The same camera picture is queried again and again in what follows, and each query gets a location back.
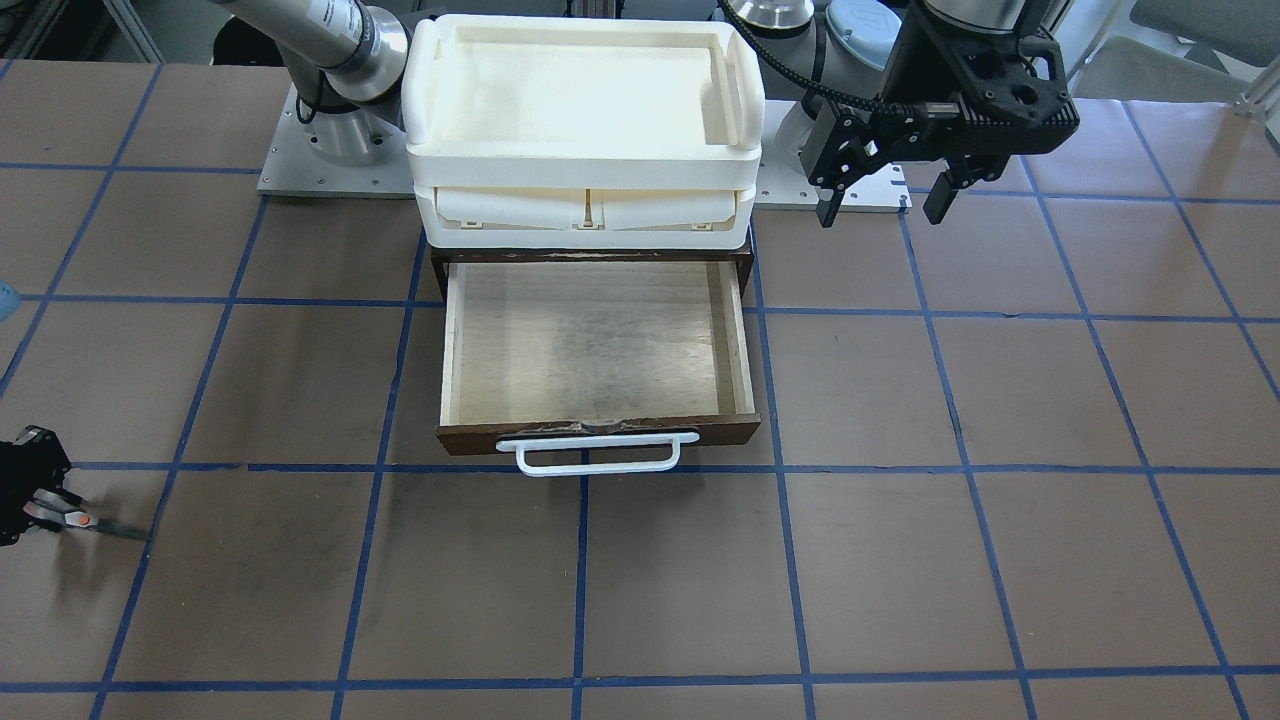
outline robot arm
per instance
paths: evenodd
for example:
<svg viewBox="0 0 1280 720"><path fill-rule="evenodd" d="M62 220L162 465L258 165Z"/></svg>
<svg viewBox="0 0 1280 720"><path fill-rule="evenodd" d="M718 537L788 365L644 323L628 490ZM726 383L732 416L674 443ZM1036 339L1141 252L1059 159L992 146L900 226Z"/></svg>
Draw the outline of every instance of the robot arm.
<svg viewBox="0 0 1280 720"><path fill-rule="evenodd" d="M924 204L937 224L961 190L998 179L1012 155L1052 151L1079 127L1061 50L1041 27L1048 0L913 0L874 100L782 67L718 1L765 63L822 97L800 163L818 188L823 227L863 177L888 163L945 159Z"/></svg>
<svg viewBox="0 0 1280 720"><path fill-rule="evenodd" d="M410 35L392 13L360 0L211 1L276 40L311 110L360 106L398 123ZM733 10L749 5L772 23L778 6L794 3L717 0L763 61L822 99L800 161L818 188L823 227L835 223L852 183L888 163L946 160L924 205L937 224L961 190L998 179L1012 155L1050 152L1066 141L1080 120L1059 45L1041 27L1050 1L910 0L879 92L865 99L787 68L756 37L776 28L753 31Z"/></svg>
<svg viewBox="0 0 1280 720"><path fill-rule="evenodd" d="M210 0L280 45L312 109L369 108L394 122L410 35L399 19L360 0Z"/></svg>

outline open drawer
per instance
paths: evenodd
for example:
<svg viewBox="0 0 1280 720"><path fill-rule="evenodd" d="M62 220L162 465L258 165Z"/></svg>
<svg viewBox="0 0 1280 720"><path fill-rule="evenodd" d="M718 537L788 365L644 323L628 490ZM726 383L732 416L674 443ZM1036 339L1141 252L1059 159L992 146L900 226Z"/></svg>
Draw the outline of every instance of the open drawer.
<svg viewBox="0 0 1280 720"><path fill-rule="evenodd" d="M535 475L650 471L760 424L732 261L453 263L448 299L436 436L453 455L512 451ZM637 445L671 457L526 457Z"/></svg>

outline white plastic drawer unit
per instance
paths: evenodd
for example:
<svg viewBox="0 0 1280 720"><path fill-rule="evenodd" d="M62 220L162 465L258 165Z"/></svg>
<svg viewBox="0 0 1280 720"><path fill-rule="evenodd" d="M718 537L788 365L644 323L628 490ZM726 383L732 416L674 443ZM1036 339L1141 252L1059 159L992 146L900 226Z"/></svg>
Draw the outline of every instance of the white plastic drawer unit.
<svg viewBox="0 0 1280 720"><path fill-rule="evenodd" d="M760 424L732 261L449 265L436 436L527 474L662 470ZM666 461L539 468L526 454L666 445Z"/></svg>
<svg viewBox="0 0 1280 720"><path fill-rule="evenodd" d="M424 20L403 114L435 247L732 250L746 233L764 87L724 23Z"/></svg>

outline cable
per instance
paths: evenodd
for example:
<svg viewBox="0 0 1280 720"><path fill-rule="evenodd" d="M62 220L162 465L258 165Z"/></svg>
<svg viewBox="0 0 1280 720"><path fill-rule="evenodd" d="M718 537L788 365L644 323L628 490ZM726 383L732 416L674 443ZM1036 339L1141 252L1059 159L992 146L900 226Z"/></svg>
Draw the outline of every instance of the cable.
<svg viewBox="0 0 1280 720"><path fill-rule="evenodd" d="M847 92L841 92L833 87L827 87L820 82L814 82L804 77L803 74L792 70L791 68L786 67L782 63L782 60L774 58L768 50L764 49L763 45L760 45L760 41L755 37L755 35L750 31L750 28L746 27L746 22L744 22L742 18L739 17L739 14L735 13L733 9L728 6L727 0L716 0L716 4L719 5L721 12L724 13L724 19L728 22L728 24L733 26L733 29L736 29L739 35L742 36L742 40L745 40L746 44L751 46L751 50L754 50L755 54L759 55L762 60L768 63L771 68L777 70L780 76L782 76L791 83L799 85L800 87L810 92L814 92L817 95L822 95L823 97L829 97L836 102L849 105L850 108L856 108L859 110L864 110L868 113L881 113L884 115L902 115L908 118L915 117L915 110L910 105L905 105L901 102L881 102L879 100L869 100L867 97L858 97L856 95L849 95Z"/></svg>
<svg viewBox="0 0 1280 720"><path fill-rule="evenodd" d="M325 83L324 70L320 70L320 82L317 83L317 86L320 87L320 92L319 92L319 95L316 97L316 102L321 102L321 104L324 102L324 83ZM311 114L307 115L307 119L303 120L302 119L302 105L303 105L303 102L302 102L302 95L294 95L293 96L293 117L296 117L298 119L300 124L310 126L311 122L316 119L316 111L317 110L316 110L316 108L314 105L311 105L310 102L307 102L306 106L307 106L307 110L311 110Z"/></svg>
<svg viewBox="0 0 1280 720"><path fill-rule="evenodd" d="M813 29L814 29L814 53L813 53L813 72L809 73L809 78L813 82L822 82L822 70L827 68L827 28L823 27L827 19L827 10L818 10L813 15ZM818 119L818 108L814 106L813 101L817 100L818 94L814 91L808 91L800 100L800 108L804 113L809 115L810 120Z"/></svg>

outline gray cylinder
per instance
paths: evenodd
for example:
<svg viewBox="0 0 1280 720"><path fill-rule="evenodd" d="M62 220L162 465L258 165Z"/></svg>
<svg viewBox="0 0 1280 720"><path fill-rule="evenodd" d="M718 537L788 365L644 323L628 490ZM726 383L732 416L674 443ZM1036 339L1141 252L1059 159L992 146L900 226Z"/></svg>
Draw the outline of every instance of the gray cylinder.
<svg viewBox="0 0 1280 720"><path fill-rule="evenodd" d="M1011 32L1025 0L925 0L940 15L979 32Z"/></svg>
<svg viewBox="0 0 1280 720"><path fill-rule="evenodd" d="M320 68L337 68L360 47L357 0L210 0Z"/></svg>
<svg viewBox="0 0 1280 720"><path fill-rule="evenodd" d="M869 0L868 3L876 8L883 9L882 5ZM890 17L892 12L884 9ZM854 53L846 50L840 38L836 37L838 29L835 23L831 22L829 8L828 19L818 20L809 24L805 31L796 36L788 38L765 38L758 37L756 40L765 50L769 51L774 58L782 61L786 67L796 70L797 73L810 77L813 72L814 58L818 46L818 33L823 33L823 38L827 46L826 61L823 63L822 83L846 92L849 95L856 95L859 97L872 97L879 90L881 76L884 70L883 61L887 60L886 56L878 63L870 63L864 58L856 56ZM896 36L896 27L892 29ZM760 61L760 74L764 79L764 95L772 100L800 100L805 96L805 91L785 79L777 70L774 70L768 63Z"/></svg>

